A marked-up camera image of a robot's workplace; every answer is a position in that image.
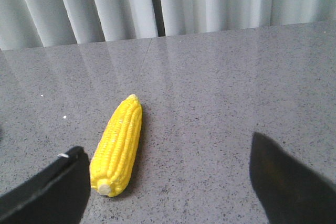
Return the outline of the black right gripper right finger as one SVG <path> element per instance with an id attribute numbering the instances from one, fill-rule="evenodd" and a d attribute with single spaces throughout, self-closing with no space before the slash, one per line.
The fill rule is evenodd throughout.
<path id="1" fill-rule="evenodd" d="M 254 132 L 250 181 L 270 223 L 335 223 L 335 183 Z"/>

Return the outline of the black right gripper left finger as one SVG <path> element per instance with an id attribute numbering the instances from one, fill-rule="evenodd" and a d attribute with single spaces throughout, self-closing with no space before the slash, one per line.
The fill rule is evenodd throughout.
<path id="1" fill-rule="evenodd" d="M 89 158 L 75 146 L 1 196 L 1 223 L 79 223 L 89 197 Z"/>

